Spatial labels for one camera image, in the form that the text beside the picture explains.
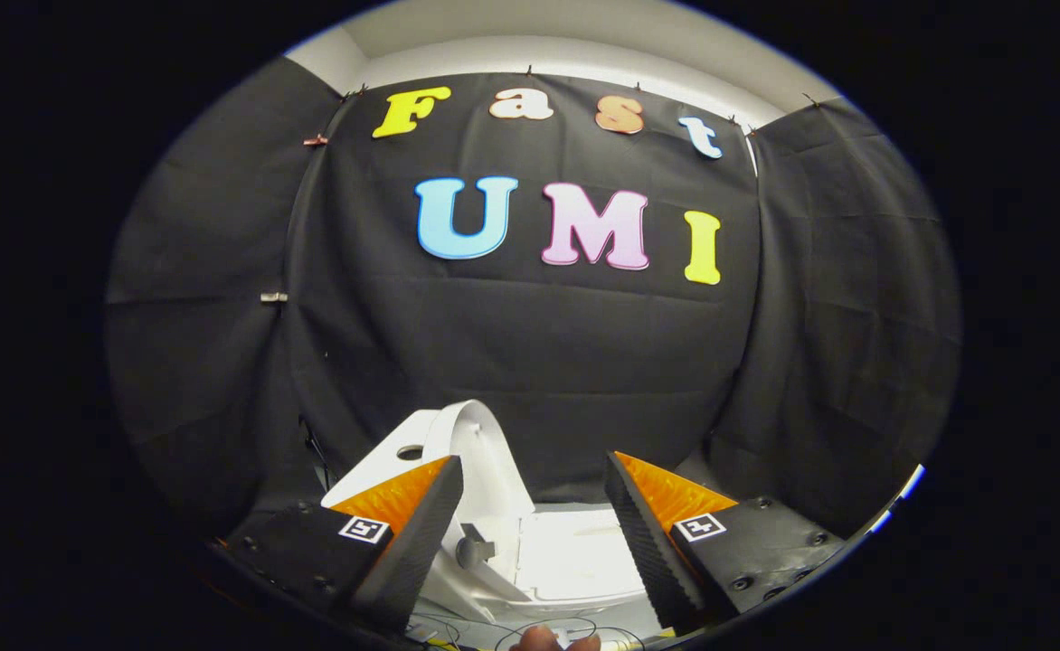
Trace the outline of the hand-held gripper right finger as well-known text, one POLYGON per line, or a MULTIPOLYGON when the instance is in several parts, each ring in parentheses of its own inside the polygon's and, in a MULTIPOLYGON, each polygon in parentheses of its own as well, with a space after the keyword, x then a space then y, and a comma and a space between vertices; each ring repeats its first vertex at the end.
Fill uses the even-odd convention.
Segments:
POLYGON ((619 450, 604 490, 651 609, 676 634, 764 606, 846 547, 777 498, 737 500, 619 450))

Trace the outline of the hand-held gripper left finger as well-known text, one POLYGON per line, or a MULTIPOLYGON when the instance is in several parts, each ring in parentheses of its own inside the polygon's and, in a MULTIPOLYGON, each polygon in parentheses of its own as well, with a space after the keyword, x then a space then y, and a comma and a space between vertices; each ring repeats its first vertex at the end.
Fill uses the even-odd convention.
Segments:
POLYGON ((463 487, 460 458, 444 455, 331 506, 258 516, 225 551, 315 617, 401 634, 463 487))

